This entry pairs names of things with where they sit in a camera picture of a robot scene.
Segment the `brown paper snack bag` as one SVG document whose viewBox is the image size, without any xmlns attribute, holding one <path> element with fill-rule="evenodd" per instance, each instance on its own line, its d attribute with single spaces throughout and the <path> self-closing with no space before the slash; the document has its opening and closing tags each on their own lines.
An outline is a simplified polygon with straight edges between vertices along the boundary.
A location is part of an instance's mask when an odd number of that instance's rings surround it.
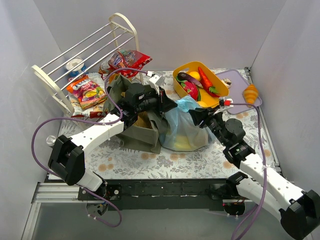
<svg viewBox="0 0 320 240">
<path fill-rule="evenodd" d="M 151 129 L 152 125 L 148 117 L 147 112 L 139 112 L 133 114 L 129 111 L 129 107 L 122 109 L 122 121 L 124 122 L 124 128 L 128 129 L 131 126 Z"/>
</svg>

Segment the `light blue plastic bag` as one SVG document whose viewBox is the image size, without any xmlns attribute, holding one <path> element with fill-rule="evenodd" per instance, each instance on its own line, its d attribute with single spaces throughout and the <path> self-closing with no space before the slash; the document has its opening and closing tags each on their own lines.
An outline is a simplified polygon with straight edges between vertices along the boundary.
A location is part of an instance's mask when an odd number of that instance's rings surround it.
<svg viewBox="0 0 320 240">
<path fill-rule="evenodd" d="M 209 128 L 194 125 L 189 110 L 200 105 L 189 95 L 176 101 L 177 107 L 164 114 L 168 127 L 159 135 L 164 148 L 177 152 L 193 152 L 213 143 L 216 139 Z"/>
</svg>

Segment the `green canvas tote bag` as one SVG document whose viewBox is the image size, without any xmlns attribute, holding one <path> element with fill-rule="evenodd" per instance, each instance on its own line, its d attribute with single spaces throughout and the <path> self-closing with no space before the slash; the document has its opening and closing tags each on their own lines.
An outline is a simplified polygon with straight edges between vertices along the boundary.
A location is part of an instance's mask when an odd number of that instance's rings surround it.
<svg viewBox="0 0 320 240">
<path fill-rule="evenodd" d="M 120 75 L 117 80 L 112 81 L 108 86 L 109 96 L 115 102 L 121 99 L 121 94 L 125 92 L 132 82 Z M 161 152 L 161 142 L 159 137 L 167 132 L 169 124 L 165 117 L 154 111 L 147 111 L 151 123 L 151 129 L 131 126 L 124 132 L 116 135 L 120 139 L 120 146 L 125 149 L 159 154 Z"/>
</svg>

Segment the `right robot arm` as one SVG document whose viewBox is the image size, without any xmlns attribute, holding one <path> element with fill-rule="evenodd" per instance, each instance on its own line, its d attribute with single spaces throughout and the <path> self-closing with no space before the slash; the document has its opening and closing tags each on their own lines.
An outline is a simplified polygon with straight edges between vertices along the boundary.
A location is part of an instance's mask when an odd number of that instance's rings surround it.
<svg viewBox="0 0 320 240">
<path fill-rule="evenodd" d="M 225 158 L 239 169 L 226 180 L 238 195 L 257 204 L 249 215 L 250 223 L 233 240 L 240 240 L 265 209 L 280 221 L 282 228 L 295 240 L 303 240 L 320 225 L 320 196 L 304 191 L 266 165 L 265 155 L 259 156 L 244 140 L 246 135 L 240 120 L 223 120 L 223 108 L 196 108 L 189 110 L 195 126 L 209 128 L 225 147 Z"/>
</svg>

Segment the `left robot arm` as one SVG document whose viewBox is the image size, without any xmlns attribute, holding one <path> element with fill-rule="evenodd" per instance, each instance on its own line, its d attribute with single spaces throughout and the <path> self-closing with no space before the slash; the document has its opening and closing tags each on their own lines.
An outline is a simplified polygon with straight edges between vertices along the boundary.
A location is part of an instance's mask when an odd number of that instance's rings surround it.
<svg viewBox="0 0 320 240">
<path fill-rule="evenodd" d="M 88 129 L 66 137 L 59 136 L 52 147 L 48 167 L 69 186 L 79 185 L 103 196 L 106 182 L 85 167 L 85 156 L 109 138 L 124 132 L 138 119 L 138 114 L 166 113 L 177 107 L 163 88 L 140 83 L 131 84 L 117 107 Z"/>
</svg>

